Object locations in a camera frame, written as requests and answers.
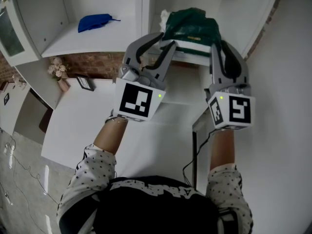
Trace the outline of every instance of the polka dot sleeve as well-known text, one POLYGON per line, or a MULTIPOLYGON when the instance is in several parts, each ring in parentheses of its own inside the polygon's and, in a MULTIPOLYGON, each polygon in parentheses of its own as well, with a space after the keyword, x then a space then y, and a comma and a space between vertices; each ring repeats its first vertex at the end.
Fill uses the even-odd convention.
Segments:
POLYGON ((235 221, 239 234, 252 232, 252 213, 244 199, 242 178, 235 164, 218 166, 209 172, 206 196, 218 207, 221 216, 219 222, 223 224, 225 234, 228 233, 225 219, 235 221))
POLYGON ((87 196, 103 191, 115 177, 115 156, 91 144, 84 149, 83 160, 69 182, 58 205, 57 220, 87 196))

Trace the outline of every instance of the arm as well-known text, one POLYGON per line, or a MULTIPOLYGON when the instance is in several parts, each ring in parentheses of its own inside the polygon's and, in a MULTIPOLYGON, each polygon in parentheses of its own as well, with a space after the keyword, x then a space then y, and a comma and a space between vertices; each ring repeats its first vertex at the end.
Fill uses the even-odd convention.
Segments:
POLYGON ((210 171, 221 165, 235 163, 233 130, 216 132, 211 154, 210 171))
POLYGON ((115 155, 127 125, 128 121, 125 119, 116 118, 114 120, 109 120, 102 127, 93 143, 97 147, 115 155))
POLYGON ((242 193, 242 178, 234 164, 234 132, 217 132, 214 137, 206 196, 218 207, 224 233, 249 234, 251 210, 242 193))
POLYGON ((97 192, 115 177, 115 154, 126 126, 124 119, 107 121, 94 144, 84 149, 83 159, 58 205, 57 222, 62 233, 88 233, 92 229, 98 208, 97 192))

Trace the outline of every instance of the blue cloth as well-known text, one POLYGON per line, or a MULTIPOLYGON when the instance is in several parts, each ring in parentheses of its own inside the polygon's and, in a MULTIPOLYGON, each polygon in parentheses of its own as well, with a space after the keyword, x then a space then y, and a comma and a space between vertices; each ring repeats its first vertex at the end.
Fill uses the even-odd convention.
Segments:
POLYGON ((120 21, 120 20, 113 19, 113 17, 110 14, 86 16, 82 18, 79 22, 78 33, 85 30, 98 29, 107 24, 109 21, 120 21))

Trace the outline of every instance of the wire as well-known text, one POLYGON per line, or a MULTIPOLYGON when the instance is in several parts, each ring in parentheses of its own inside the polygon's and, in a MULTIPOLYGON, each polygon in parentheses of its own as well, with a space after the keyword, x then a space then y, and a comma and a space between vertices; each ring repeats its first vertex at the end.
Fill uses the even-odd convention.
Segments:
MULTIPOLYGON (((11 151, 14 151, 14 150, 16 149, 16 142, 15 142, 15 140, 12 138, 12 136, 11 136, 11 139, 14 141, 14 149, 11 148, 11 145, 10 145, 9 142, 6 143, 6 144, 9 145, 11 151)), ((28 172, 29 172, 29 174, 30 174, 31 177, 35 178, 35 179, 38 181, 39 185, 40 185, 41 188, 44 190, 44 193, 47 194, 47 195, 58 205, 59 203, 57 203, 57 202, 48 194, 48 192, 44 189, 44 187, 42 186, 42 184, 41 184, 41 182, 40 182, 40 180, 39 180, 39 179, 40 179, 40 174, 37 174, 36 177, 33 176, 33 175, 31 174, 31 172, 30 172, 30 169, 31 169, 30 166, 28 166, 28 168, 26 169, 26 168, 20 163, 20 161, 19 161, 11 152, 10 152, 10 155, 14 157, 15 161, 17 161, 18 164, 19 164, 25 171, 28 171, 28 172)))
MULTIPOLYGON (((8 142, 8 143, 6 143, 5 146, 9 146, 10 149, 11 149, 11 151, 14 151, 14 150, 16 149, 16 141, 12 138, 12 136, 11 136, 11 141, 8 142), (10 142, 11 142, 12 140, 14 141, 14 148, 12 148, 12 147, 11 147, 11 144, 10 144, 10 142)), ((30 169, 31 169, 30 166, 28 166, 28 168, 26 169, 26 168, 20 163, 20 161, 19 161, 11 152, 10 152, 10 155, 14 157, 15 161, 16 161, 24 170, 26 170, 26 171, 29 172, 29 174, 30 174, 31 177, 35 178, 35 179, 39 182, 39 184, 40 184, 40 186, 42 187, 42 189, 44 190, 45 194, 47 194, 47 195, 58 205, 58 203, 48 194, 48 192, 47 192, 47 191, 44 189, 44 187, 42 186, 42 184, 41 184, 41 182, 40 182, 40 180, 39 180, 40 174, 37 174, 36 177, 33 176, 33 175, 31 174, 31 172, 30 172, 30 169)), ((17 187, 17 189, 23 194, 24 198, 26 199, 27 208, 28 208, 28 213, 29 213, 29 215, 30 215, 30 217, 31 217, 31 219, 32 219, 32 221, 33 221, 33 223, 34 223, 34 225, 36 225, 44 234, 47 234, 45 231, 43 231, 43 230, 35 223, 33 217, 32 217, 31 214, 30 214, 29 202, 28 202, 28 200, 27 200, 27 197, 25 196, 24 192, 23 192, 23 191, 17 186, 17 184, 16 184, 16 181, 15 181, 15 179, 14 179, 14 171, 15 171, 16 162, 14 162, 14 168, 13 168, 13 181, 14 181, 14 184, 15 184, 15 186, 17 187)))
POLYGON ((13 168, 13 181, 14 181, 14 184, 15 184, 16 188, 23 194, 24 198, 26 199, 27 207, 28 207, 28 213, 29 213, 29 215, 30 215, 30 217, 31 217, 31 219, 32 219, 32 221, 33 221, 33 223, 34 223, 34 225, 36 225, 43 233, 47 234, 46 232, 44 232, 44 231, 35 223, 33 217, 32 217, 31 214, 30 214, 29 202, 28 202, 28 200, 27 200, 25 194, 23 193, 23 191, 22 191, 22 190, 18 187, 18 185, 16 184, 15 179, 14 179, 14 170, 15 170, 15 166, 16 166, 16 162, 14 163, 14 168, 13 168))
POLYGON ((191 185, 191 183, 190 183, 190 181, 188 180, 188 178, 186 177, 185 171, 184 171, 184 170, 185 170, 190 164, 192 164, 192 163, 194 162, 194 160, 197 158, 197 156, 198 156, 198 154, 199 154, 201 148, 208 142, 208 140, 209 140, 209 138, 210 138, 210 135, 211 135, 211 134, 214 134, 214 133, 217 132, 217 131, 218 131, 218 129, 214 129, 213 131, 211 131, 210 133, 208 133, 208 138, 200 145, 200 147, 199 147, 199 149, 198 149, 198 151, 197 151, 197 153, 196 153, 196 156, 193 157, 193 160, 192 160, 190 163, 188 163, 185 167, 183 167, 182 172, 183 172, 184 182, 185 182, 186 184, 188 184, 189 186, 191 185))
POLYGON ((5 195, 5 190, 4 190, 4 188, 3 188, 2 184, 1 184, 1 182, 0 182, 0 186, 1 186, 2 190, 3 190, 4 195, 5 195))

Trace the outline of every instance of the flower vase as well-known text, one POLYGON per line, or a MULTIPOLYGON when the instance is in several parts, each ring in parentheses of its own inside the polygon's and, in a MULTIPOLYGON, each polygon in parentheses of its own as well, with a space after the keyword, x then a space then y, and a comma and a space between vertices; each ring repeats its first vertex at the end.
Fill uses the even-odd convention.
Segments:
POLYGON ((64 81, 63 79, 58 80, 58 85, 59 85, 59 87, 61 88, 61 90, 62 90, 63 92, 66 92, 66 91, 68 91, 68 89, 69 89, 68 84, 67 84, 66 81, 64 81))

